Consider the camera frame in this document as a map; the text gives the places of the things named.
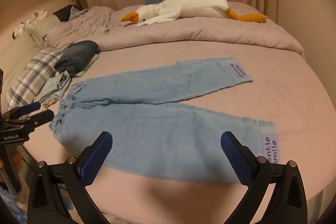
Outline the person left hand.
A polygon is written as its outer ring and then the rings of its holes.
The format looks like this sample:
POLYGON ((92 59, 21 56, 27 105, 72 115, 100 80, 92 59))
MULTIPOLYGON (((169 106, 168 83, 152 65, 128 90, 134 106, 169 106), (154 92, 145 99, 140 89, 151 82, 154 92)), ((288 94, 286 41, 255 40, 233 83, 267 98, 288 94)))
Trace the person left hand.
POLYGON ((1 168, 1 175, 6 183, 7 187, 10 184, 19 183, 18 171, 15 167, 13 160, 13 155, 17 151, 16 144, 1 144, 1 160, 3 162, 3 167, 1 168))

